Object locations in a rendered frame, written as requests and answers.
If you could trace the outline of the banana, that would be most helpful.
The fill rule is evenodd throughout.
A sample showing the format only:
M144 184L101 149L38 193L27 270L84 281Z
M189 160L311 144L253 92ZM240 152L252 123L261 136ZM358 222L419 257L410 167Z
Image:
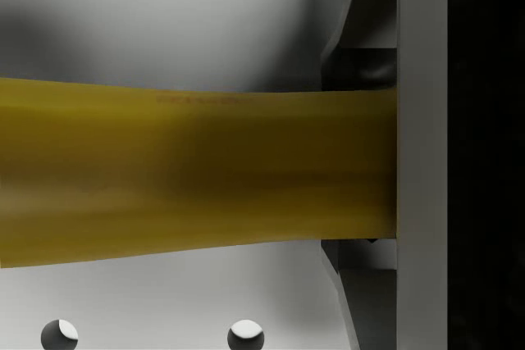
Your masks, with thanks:
M0 78L0 268L396 235L397 92Z

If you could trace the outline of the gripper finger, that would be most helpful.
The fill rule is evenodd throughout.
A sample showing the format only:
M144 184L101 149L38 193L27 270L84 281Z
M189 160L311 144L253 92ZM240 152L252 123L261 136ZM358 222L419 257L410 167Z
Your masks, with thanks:
M324 90L377 90L397 82L397 0L350 0L322 55Z
M322 241L350 350L396 350L397 249L393 239Z

